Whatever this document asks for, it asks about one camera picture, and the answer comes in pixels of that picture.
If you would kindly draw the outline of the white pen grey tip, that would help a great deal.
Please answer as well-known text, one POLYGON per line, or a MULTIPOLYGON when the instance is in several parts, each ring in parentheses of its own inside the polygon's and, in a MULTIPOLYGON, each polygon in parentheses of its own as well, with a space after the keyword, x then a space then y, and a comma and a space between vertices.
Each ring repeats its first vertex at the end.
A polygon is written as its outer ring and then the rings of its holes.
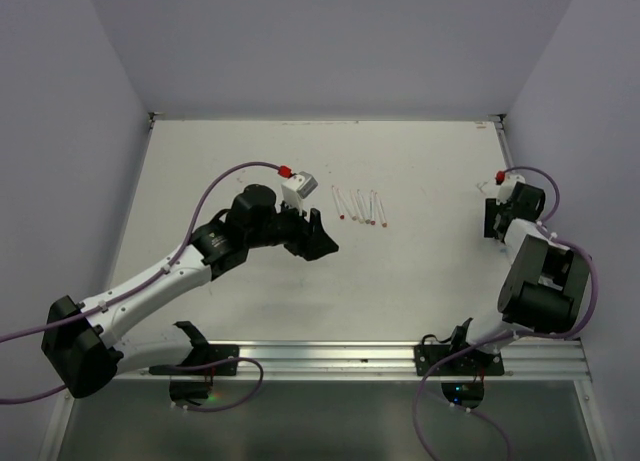
POLYGON ((369 222, 369 208, 368 208, 367 202, 365 201, 365 198, 364 198, 362 192, 359 189, 356 190, 356 202, 358 204, 358 209, 359 209, 359 212, 361 214, 362 221, 365 224, 369 225, 370 224, 370 222, 369 222))

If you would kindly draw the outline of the white pen magenta tip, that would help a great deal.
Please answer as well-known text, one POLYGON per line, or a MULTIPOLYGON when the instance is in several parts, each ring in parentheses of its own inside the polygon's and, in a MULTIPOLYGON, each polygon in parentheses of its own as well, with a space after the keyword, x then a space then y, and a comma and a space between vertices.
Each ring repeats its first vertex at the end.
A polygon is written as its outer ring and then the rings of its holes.
POLYGON ((376 224, 375 193, 373 190, 369 192, 369 222, 371 226, 376 224))

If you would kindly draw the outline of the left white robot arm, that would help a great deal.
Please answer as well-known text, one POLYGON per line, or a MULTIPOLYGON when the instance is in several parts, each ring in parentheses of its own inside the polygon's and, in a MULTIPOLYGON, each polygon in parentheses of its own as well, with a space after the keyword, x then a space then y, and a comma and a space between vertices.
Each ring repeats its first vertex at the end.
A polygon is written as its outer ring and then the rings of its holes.
POLYGON ((68 296, 56 300, 41 349, 75 398, 93 395, 116 375, 142 367, 175 365, 197 373, 207 364, 208 350, 192 323, 176 322, 158 341, 136 343, 129 332, 174 299, 243 264, 250 250, 272 246, 306 261, 339 249, 318 209, 278 203, 270 188, 250 185, 165 260, 81 302, 68 296))

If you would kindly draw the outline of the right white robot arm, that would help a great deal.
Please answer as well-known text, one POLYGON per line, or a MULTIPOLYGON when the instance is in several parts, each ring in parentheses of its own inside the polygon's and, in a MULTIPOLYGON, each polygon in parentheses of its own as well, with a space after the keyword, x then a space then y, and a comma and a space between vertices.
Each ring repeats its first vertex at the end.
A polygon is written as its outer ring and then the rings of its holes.
POLYGON ((589 265, 578 251, 543 230, 546 194, 521 175, 505 174, 485 200, 483 235, 504 249, 510 268, 494 314, 470 318, 452 332, 445 360, 468 373, 481 353, 496 355, 525 336, 556 337, 578 321, 589 265))

